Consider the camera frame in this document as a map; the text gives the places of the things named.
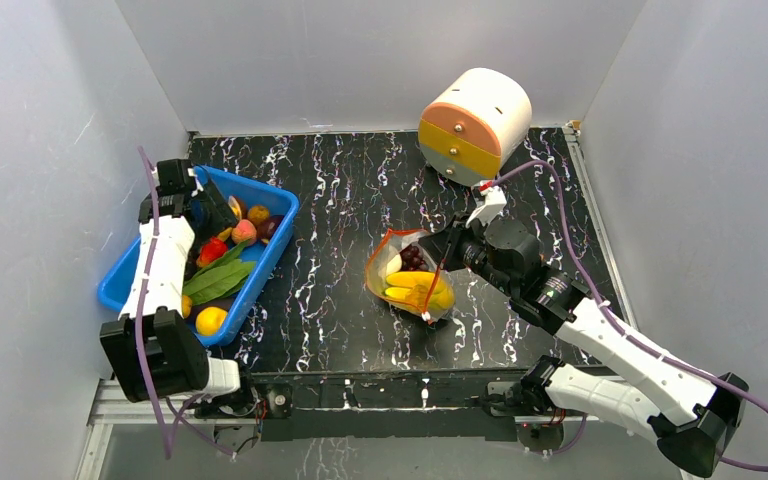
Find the yellow toy banana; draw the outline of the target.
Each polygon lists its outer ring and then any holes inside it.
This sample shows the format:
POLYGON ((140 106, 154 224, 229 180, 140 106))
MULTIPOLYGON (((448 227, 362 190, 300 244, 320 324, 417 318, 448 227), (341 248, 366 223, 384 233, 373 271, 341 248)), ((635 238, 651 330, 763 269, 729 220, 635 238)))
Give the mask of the yellow toy banana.
POLYGON ((443 274, 400 271, 386 277, 384 298, 417 314, 435 315, 455 304, 455 292, 443 274))

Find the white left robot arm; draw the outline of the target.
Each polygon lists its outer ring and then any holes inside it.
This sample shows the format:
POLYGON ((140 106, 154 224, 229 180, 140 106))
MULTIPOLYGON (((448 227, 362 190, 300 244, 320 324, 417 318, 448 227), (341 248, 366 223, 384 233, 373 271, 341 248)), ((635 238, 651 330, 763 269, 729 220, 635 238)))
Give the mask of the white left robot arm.
POLYGON ((214 183, 199 181, 192 163, 169 159, 149 168, 151 190, 140 205, 139 237, 130 255, 136 266, 116 320, 100 330, 100 343, 125 397, 204 394, 220 397, 235 416, 254 411, 257 387, 241 379, 230 360, 207 355, 187 325, 183 287, 196 229, 212 231, 233 215, 219 204, 214 183))

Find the yellow orange toy fruit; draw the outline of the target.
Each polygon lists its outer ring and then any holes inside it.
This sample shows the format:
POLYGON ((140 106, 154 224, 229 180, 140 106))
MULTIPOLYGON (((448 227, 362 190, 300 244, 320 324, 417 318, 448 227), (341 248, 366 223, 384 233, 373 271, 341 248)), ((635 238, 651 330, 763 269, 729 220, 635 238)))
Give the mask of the yellow orange toy fruit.
POLYGON ((228 312, 220 307, 205 307, 196 316, 196 332, 202 336, 212 336, 217 334, 221 330, 227 315, 228 312))

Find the brown toy mushroom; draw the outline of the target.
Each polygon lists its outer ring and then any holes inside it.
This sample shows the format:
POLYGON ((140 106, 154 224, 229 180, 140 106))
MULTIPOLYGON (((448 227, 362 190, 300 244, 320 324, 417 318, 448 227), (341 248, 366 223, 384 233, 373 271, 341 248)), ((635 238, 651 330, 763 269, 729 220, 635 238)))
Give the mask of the brown toy mushroom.
POLYGON ((242 220, 247 217, 246 204, 236 196, 231 195, 228 197, 228 205, 238 220, 242 220))

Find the white toy garlic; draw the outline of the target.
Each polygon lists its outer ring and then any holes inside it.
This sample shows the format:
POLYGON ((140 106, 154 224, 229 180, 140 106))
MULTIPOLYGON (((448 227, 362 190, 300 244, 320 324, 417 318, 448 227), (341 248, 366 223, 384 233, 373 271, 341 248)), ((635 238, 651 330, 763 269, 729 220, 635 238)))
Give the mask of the white toy garlic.
POLYGON ((388 277, 392 274, 400 272, 402 269, 403 260, 400 255, 395 255, 386 263, 384 276, 388 277))

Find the blue plastic bin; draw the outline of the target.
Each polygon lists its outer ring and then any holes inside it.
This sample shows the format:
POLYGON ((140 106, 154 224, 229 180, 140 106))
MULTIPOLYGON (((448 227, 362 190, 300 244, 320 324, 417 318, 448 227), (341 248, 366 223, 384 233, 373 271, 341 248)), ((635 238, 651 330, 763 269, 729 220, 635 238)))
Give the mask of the blue plastic bin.
MULTIPOLYGON (((240 251, 242 261, 254 263, 252 272, 233 293, 234 302, 218 332, 199 337, 206 347, 225 346, 240 332, 291 240, 299 201, 289 191, 216 168, 199 166, 196 174, 201 182, 211 180, 222 194, 244 203, 249 219, 258 228, 257 242, 240 251)), ((135 277, 139 248, 140 241, 133 240, 101 280, 97 298, 104 307, 115 312, 123 308, 135 277)))

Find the orange toy citrus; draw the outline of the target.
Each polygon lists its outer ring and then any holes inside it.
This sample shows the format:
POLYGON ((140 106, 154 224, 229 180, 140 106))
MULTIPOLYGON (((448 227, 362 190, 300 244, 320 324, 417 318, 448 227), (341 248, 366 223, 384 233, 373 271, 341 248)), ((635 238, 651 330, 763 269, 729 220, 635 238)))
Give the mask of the orange toy citrus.
POLYGON ((255 227, 260 226, 271 217, 269 209, 263 205, 253 205, 247 211, 246 219, 255 227))

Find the dark plum toy fruit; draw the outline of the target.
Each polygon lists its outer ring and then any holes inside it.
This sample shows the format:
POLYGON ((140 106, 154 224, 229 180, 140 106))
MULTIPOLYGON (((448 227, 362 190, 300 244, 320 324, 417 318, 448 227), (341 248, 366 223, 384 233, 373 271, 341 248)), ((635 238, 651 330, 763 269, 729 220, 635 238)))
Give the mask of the dark plum toy fruit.
POLYGON ((283 215, 272 215, 261 222, 257 227, 258 239, 261 242, 268 244, 277 233, 277 230, 281 226, 283 220, 283 215))

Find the green toy vegetable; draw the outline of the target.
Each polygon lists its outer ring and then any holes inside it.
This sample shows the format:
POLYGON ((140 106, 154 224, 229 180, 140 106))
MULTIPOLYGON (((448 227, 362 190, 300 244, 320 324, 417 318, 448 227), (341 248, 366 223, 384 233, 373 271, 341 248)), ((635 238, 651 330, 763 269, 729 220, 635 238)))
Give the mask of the green toy vegetable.
POLYGON ((237 245, 199 271, 184 283, 182 295, 201 305, 239 291, 256 266, 255 261, 241 259, 245 249, 237 245))

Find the peach toy fruit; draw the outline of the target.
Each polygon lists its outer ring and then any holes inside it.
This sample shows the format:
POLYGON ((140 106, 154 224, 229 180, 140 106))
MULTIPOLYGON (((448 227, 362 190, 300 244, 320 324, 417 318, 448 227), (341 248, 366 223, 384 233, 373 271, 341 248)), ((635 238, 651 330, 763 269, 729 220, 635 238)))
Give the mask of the peach toy fruit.
POLYGON ((231 231, 231 240, 244 248, 257 242, 257 227, 248 219, 240 220, 231 231))

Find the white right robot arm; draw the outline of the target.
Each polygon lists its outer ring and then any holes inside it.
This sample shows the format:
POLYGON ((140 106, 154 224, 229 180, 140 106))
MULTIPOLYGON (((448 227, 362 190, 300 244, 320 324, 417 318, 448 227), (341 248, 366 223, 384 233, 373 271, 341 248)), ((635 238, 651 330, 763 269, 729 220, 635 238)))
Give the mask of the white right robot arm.
POLYGON ((731 391, 747 390, 741 378, 728 373, 709 381, 676 367, 662 349, 648 354, 640 347, 645 337, 617 331, 614 316, 600 310, 585 285, 548 265, 537 238, 517 220, 484 226, 459 215, 419 245, 436 266, 470 270, 506 295, 520 318, 585 350, 622 379, 616 383, 543 355, 517 385, 490 392, 489 409, 594 415, 654 443, 681 470, 712 476, 742 420, 744 402, 731 391))

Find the round drawer cabinet toy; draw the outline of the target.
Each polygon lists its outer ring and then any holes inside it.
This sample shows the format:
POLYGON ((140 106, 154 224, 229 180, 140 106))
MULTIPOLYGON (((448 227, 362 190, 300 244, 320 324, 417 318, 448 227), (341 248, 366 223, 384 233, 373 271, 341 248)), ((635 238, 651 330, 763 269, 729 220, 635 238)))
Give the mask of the round drawer cabinet toy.
POLYGON ((464 186, 496 177, 527 136, 532 104, 523 87, 483 67, 465 71, 423 110, 420 150, 428 165, 464 186))

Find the clear zip bag orange zipper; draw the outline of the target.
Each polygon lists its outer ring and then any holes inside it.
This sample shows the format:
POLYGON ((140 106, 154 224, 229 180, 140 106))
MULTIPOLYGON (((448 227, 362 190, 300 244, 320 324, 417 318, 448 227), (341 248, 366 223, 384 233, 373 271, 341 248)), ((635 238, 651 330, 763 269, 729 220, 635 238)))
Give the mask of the clear zip bag orange zipper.
POLYGON ((393 230, 383 235, 365 265, 368 291, 389 305, 433 324, 455 305, 447 273, 420 244, 424 229, 393 230))

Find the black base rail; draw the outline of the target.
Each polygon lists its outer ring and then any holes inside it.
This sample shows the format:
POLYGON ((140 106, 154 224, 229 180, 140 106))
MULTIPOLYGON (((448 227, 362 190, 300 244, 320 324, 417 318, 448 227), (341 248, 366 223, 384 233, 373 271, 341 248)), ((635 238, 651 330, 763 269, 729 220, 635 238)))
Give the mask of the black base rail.
POLYGON ((266 442, 325 437, 483 438, 558 446, 582 419, 520 391, 522 369, 246 372, 197 418, 253 421, 266 442))

